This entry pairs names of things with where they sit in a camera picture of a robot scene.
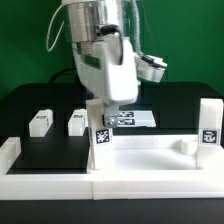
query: black cable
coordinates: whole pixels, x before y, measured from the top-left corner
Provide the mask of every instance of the black cable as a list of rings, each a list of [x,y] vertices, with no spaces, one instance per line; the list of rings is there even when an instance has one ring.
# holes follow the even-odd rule
[[[123,38],[122,38],[122,33],[120,29],[117,27],[116,32],[119,34],[119,42],[120,42],[120,59],[119,59],[119,65],[123,64],[123,59],[124,59],[124,43],[123,43]]]
[[[65,68],[60,72],[55,73],[54,75],[51,76],[50,80],[48,81],[48,83],[53,83],[58,77],[62,76],[62,75],[71,75],[71,76],[75,76],[76,74],[67,74],[66,72],[68,71],[74,71],[76,70],[75,67],[70,67],[70,68]]]
[[[122,35],[120,29],[118,28],[118,26],[114,25],[114,24],[102,26],[100,28],[100,33],[103,35],[114,34],[114,33],[119,34],[119,42],[120,42],[119,65],[122,65],[123,59],[124,59],[124,43],[123,43],[123,35]]]

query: white platform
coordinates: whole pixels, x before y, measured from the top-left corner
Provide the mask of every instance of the white platform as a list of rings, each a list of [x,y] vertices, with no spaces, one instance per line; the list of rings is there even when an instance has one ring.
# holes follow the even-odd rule
[[[84,175],[5,175],[4,170],[0,200],[224,197],[224,170],[196,170],[195,156],[180,152],[186,137],[197,136],[115,137],[113,170],[89,169]],[[18,143],[10,139],[4,150],[12,160],[3,153],[0,160],[12,163],[20,152]]]

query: white block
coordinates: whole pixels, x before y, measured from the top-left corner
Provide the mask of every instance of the white block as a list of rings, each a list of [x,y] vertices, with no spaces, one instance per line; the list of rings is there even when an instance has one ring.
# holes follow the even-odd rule
[[[220,147],[223,119],[221,99],[202,99],[199,119],[197,167],[219,169],[224,162]]]
[[[91,164],[94,170],[114,168],[115,154],[112,129],[103,125],[103,104],[101,100],[86,101]]]
[[[8,138],[0,147],[0,175],[5,175],[21,153],[20,139]]]
[[[40,110],[29,123],[30,137],[44,137],[52,123],[52,110]]]
[[[68,122],[68,135],[83,136],[86,127],[88,127],[87,111],[75,110]]]

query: small white cube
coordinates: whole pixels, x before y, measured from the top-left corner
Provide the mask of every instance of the small white cube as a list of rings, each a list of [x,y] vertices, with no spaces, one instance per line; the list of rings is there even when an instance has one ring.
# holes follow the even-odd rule
[[[75,110],[68,122],[68,135],[83,136],[87,126],[87,111],[84,109]]]
[[[52,110],[40,110],[29,123],[30,137],[44,137],[52,123]]]

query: white foam block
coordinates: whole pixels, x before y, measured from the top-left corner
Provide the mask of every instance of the white foam block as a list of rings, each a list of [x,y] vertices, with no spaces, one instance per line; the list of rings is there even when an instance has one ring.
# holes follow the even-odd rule
[[[86,101],[91,164],[93,169],[110,169],[114,167],[113,132],[103,125],[103,104],[99,99]]]
[[[88,127],[87,111],[75,110],[68,122],[69,136],[83,136],[86,127]]]
[[[40,110],[29,123],[30,137],[44,137],[52,123],[52,110]]]
[[[222,119],[223,101],[221,99],[201,99],[198,168],[219,169],[222,166],[223,150],[220,147]]]

